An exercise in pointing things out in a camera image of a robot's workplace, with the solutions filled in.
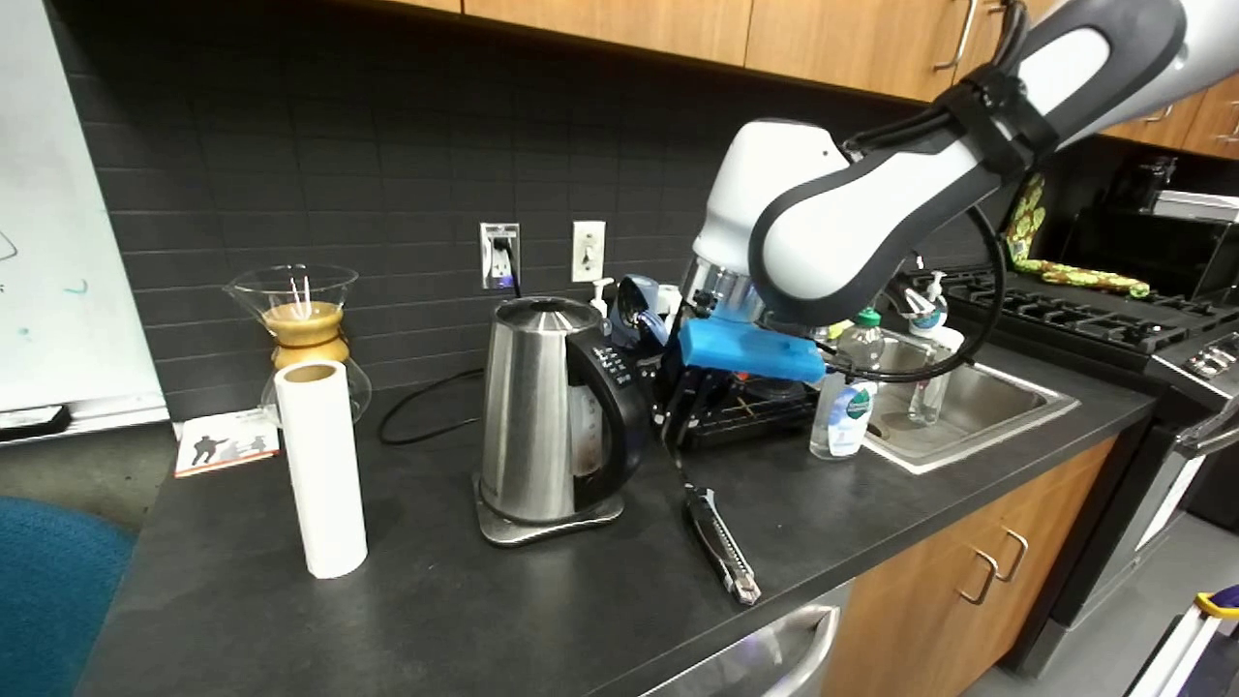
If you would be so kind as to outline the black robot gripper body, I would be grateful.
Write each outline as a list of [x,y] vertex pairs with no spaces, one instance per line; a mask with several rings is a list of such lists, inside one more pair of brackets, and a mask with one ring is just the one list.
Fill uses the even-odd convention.
[[689,440],[689,435],[695,431],[702,416],[709,409],[709,400],[715,387],[720,387],[715,373],[682,368],[675,375],[671,396],[664,396],[664,416],[663,416],[663,440],[664,444]]

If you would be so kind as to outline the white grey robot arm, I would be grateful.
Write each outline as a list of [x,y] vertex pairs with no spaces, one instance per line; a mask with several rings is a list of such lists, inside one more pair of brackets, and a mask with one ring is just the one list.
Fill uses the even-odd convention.
[[663,431],[686,435],[715,375],[815,385],[876,373],[810,332],[862,309],[935,229],[974,213],[1055,153],[1239,65],[1232,0],[1059,0],[1007,34],[921,111],[847,140],[802,120],[743,125],[711,178],[658,391]]

